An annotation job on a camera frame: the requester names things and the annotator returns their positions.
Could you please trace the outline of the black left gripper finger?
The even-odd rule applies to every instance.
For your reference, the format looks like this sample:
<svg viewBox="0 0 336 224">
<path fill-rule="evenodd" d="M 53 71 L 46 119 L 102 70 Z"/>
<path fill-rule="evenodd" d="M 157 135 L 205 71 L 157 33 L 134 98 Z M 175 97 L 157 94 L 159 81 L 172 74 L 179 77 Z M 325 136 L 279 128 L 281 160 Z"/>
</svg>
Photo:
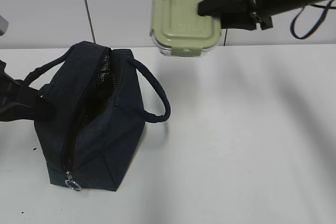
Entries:
<svg viewBox="0 0 336 224">
<path fill-rule="evenodd" d="M 38 90 L 29 86 L 49 68 L 39 67 L 24 80 L 13 79 L 5 68 L 6 63 L 1 61 L 1 121 L 51 120 L 56 113 L 55 107 L 44 100 Z"/>
</svg>

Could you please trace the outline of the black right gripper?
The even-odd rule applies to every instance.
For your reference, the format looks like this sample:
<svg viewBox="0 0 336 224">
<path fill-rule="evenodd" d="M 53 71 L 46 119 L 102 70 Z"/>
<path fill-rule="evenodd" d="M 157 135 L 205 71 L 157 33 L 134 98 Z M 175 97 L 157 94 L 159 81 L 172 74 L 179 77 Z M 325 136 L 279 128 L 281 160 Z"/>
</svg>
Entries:
<svg viewBox="0 0 336 224">
<path fill-rule="evenodd" d="M 236 13 L 231 29 L 261 30 L 273 28 L 272 17 L 266 11 L 266 0 L 202 0 L 198 3 L 200 16 L 219 17 Z"/>
</svg>

